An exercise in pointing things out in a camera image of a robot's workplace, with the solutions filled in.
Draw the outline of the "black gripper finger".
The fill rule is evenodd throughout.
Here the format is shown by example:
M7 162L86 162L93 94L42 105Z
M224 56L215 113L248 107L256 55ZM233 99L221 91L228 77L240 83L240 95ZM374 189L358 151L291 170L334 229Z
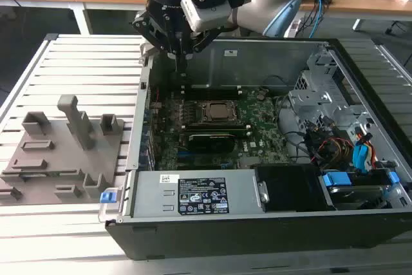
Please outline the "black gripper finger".
M182 31L182 75L186 75L187 61L191 59L193 53L204 50L220 33L225 30L224 26L206 30L195 35L192 30L186 26Z
M160 10L160 13L155 14L144 10L137 13L132 26L157 50L174 59L175 71L183 75L182 46L174 24L175 20L172 10Z

